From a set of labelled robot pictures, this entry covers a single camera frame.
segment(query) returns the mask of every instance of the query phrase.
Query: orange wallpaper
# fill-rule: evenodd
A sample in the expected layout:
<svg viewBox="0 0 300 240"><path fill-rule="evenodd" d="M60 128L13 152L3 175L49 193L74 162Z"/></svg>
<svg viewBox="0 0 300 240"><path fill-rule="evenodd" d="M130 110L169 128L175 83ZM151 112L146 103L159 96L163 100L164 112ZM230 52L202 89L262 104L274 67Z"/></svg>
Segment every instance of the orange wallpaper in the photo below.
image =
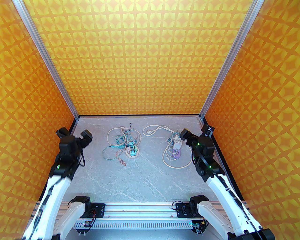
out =
<svg viewBox="0 0 300 240"><path fill-rule="evenodd" d="M255 217L300 239L300 1L265 1L206 119Z"/></svg>
<svg viewBox="0 0 300 240"><path fill-rule="evenodd" d="M73 116L14 5L0 3L0 239L20 237Z"/></svg>
<svg viewBox="0 0 300 240"><path fill-rule="evenodd" d="M251 0L25 3L79 114L193 114Z"/></svg>

